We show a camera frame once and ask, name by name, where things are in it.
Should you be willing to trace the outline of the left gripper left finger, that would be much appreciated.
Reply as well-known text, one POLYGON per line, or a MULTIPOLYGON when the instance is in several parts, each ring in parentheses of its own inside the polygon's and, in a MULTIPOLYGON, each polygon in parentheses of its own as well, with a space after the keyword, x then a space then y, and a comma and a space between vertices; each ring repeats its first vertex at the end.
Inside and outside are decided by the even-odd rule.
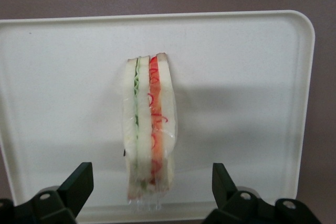
POLYGON ((60 185, 14 208, 14 223, 76 223, 94 187, 91 162, 81 163, 60 185))

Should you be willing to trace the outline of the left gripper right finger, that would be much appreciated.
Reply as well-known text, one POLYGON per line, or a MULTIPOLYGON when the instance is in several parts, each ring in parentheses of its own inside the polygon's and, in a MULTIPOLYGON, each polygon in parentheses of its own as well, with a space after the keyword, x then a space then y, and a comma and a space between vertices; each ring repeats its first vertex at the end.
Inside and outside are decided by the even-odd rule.
POLYGON ((222 163, 214 163, 212 192, 217 204, 205 223, 275 223, 274 207, 255 194, 239 190, 222 163))

